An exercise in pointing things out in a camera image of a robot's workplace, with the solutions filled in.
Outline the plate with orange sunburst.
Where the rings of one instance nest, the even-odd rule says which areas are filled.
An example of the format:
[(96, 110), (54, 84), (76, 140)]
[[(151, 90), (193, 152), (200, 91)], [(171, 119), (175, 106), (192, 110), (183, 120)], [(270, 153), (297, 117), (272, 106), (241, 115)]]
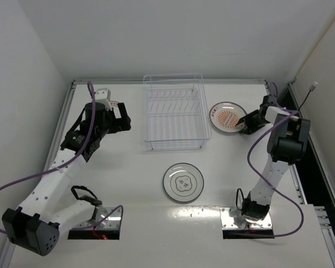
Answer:
[(238, 125), (238, 121), (247, 114), (244, 108), (233, 102), (216, 103), (209, 112), (209, 119), (213, 127), (217, 130), (233, 134), (243, 129), (243, 125)]

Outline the white plate with dark rim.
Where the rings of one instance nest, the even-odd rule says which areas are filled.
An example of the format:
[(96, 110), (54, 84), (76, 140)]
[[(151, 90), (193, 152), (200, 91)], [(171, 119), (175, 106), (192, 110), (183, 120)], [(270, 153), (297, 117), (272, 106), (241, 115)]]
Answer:
[(196, 166), (180, 162), (165, 171), (162, 187), (173, 202), (189, 204), (197, 200), (203, 192), (204, 177)]

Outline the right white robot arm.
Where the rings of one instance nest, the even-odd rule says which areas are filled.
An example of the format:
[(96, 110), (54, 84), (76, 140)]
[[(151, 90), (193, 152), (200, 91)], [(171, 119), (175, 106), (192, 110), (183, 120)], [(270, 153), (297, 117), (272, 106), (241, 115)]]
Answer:
[(251, 135), (272, 124), (267, 143), (267, 162), (259, 181), (243, 199), (241, 214), (252, 221), (263, 220), (269, 212), (273, 194), (284, 173), (300, 161), (307, 150), (311, 121), (292, 115), (263, 97), (260, 108), (239, 119), (239, 133)]

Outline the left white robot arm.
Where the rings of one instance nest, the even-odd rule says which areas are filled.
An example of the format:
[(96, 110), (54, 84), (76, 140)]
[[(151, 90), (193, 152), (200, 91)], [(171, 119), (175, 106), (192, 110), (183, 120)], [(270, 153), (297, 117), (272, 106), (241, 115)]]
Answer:
[(10, 243), (41, 256), (48, 255), (60, 236), (70, 231), (90, 231), (111, 215), (103, 214), (102, 201), (94, 194), (78, 196), (76, 202), (55, 213), (55, 207), (73, 177), (99, 149), (107, 134), (131, 128), (124, 103), (116, 118), (108, 103), (87, 103), (67, 132), (51, 166), (32, 193), (16, 208), (8, 208), (2, 222)]

